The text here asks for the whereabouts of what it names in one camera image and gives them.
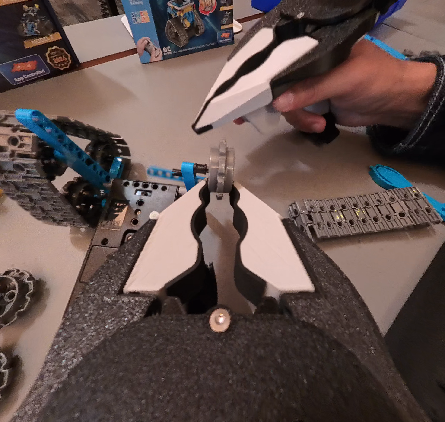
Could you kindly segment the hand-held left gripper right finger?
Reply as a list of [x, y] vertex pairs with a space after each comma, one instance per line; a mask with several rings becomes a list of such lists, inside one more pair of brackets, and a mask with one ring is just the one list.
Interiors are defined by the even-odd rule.
[[253, 306], [263, 298], [314, 292], [315, 286], [291, 236], [295, 227], [238, 182], [231, 190], [233, 227], [238, 233], [234, 279]]

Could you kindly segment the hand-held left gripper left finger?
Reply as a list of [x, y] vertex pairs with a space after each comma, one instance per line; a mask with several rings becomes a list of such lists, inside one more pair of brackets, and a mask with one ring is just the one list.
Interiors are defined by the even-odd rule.
[[200, 181], [163, 210], [153, 227], [127, 282], [125, 294], [160, 294], [175, 284], [198, 261], [199, 242], [192, 230], [192, 218], [205, 205]]

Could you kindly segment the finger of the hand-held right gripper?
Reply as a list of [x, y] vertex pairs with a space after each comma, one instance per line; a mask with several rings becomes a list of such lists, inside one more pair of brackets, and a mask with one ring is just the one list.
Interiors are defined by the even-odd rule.
[[192, 129], [196, 134], [217, 128], [227, 122], [246, 116], [272, 102], [271, 81], [283, 70], [297, 62], [315, 47], [319, 42], [306, 35], [288, 39], [280, 44], [270, 43], [271, 50], [250, 56], [245, 63], [258, 67], [250, 69], [239, 67], [233, 76], [225, 80], [206, 99]]
[[223, 67], [223, 82], [252, 73], [262, 63], [275, 47], [275, 32], [273, 28], [261, 28], [246, 41], [240, 41]]

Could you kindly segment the black motor battery block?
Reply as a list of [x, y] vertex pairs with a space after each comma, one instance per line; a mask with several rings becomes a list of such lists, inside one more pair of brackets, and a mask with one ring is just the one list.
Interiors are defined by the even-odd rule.
[[35, 219], [57, 226], [94, 228], [95, 234], [82, 264], [79, 283], [87, 284], [106, 258], [157, 213], [161, 213], [186, 190], [160, 183], [181, 180], [168, 170], [149, 168], [154, 182], [132, 180], [131, 153], [124, 139], [63, 116], [49, 119], [67, 137], [88, 141], [85, 153], [110, 174], [113, 184], [106, 193], [78, 175], [58, 190], [53, 181], [68, 165], [56, 150], [15, 117], [1, 111], [1, 189]]

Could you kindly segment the long blue toy beam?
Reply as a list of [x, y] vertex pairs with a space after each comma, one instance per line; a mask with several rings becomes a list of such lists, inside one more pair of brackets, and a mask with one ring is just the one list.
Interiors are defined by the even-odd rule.
[[198, 164], [184, 161], [179, 169], [165, 169], [151, 165], [147, 169], [147, 174], [168, 180], [176, 180], [184, 183], [186, 191], [191, 190], [201, 180], [207, 180], [209, 168], [207, 164]]

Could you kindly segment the grey toy sprocket wheel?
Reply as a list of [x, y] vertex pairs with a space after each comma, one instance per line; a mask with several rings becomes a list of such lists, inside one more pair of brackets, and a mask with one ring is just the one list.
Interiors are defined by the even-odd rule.
[[232, 190], [235, 172], [235, 149], [228, 147], [225, 139], [210, 148], [208, 165], [208, 189], [216, 194], [217, 200], [222, 200], [225, 193]]

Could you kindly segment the grey toy track belt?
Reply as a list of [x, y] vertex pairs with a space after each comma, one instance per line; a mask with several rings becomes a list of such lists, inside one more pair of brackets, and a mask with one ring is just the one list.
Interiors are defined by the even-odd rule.
[[443, 222], [416, 187], [332, 199], [304, 199], [292, 202], [288, 213], [297, 227], [316, 241]]

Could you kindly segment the person's right forearm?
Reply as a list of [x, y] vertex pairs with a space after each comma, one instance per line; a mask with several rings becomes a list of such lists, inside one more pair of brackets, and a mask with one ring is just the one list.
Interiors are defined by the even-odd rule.
[[374, 149], [385, 157], [444, 166], [445, 57], [437, 52], [421, 52], [413, 61], [437, 67], [432, 93], [420, 119], [411, 130], [377, 124], [367, 127], [366, 134]]

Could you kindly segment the person's right hand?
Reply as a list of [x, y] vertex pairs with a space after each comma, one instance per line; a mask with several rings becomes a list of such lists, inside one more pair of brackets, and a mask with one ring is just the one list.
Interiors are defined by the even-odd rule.
[[326, 100], [339, 125], [410, 129], [427, 107], [436, 76], [434, 63], [396, 59], [363, 39], [342, 64], [298, 82], [273, 106], [289, 124], [308, 133], [321, 133], [326, 119], [304, 108]]

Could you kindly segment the blue robot kit box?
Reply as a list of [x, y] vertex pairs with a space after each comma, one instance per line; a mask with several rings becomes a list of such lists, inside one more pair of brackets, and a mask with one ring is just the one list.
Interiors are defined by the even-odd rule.
[[79, 65], [49, 0], [0, 0], [1, 93]]
[[121, 0], [142, 64], [234, 44], [233, 0]]

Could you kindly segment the white rounded board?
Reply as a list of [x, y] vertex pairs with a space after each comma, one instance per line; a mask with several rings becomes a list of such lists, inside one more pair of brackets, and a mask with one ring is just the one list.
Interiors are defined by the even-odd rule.
[[[130, 36], [133, 38], [133, 33], [130, 28], [129, 21], [126, 17], [126, 15], [122, 15], [120, 18], [122, 24], [124, 25], [125, 29], [129, 32]], [[239, 23], [237, 20], [233, 20], [233, 32], [234, 34], [238, 34], [242, 31], [242, 24]]]

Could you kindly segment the blue brick separator tool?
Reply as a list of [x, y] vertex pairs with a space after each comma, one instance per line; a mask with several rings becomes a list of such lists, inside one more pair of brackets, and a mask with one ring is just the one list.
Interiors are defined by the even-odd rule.
[[[369, 174], [372, 180], [377, 185], [387, 190], [413, 187], [413, 184], [410, 183], [402, 174], [400, 174], [395, 169], [392, 169], [385, 165], [377, 164], [374, 166], [370, 166]], [[421, 192], [421, 194], [428, 200], [431, 206], [444, 221], [445, 203], [439, 202], [438, 200], [434, 199], [432, 196], [424, 192]]]

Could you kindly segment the black dimpled pad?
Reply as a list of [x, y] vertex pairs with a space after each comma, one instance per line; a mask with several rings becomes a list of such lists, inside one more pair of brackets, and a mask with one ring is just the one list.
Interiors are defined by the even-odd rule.
[[445, 420], [445, 245], [399, 311], [385, 342], [403, 381], [432, 421]]

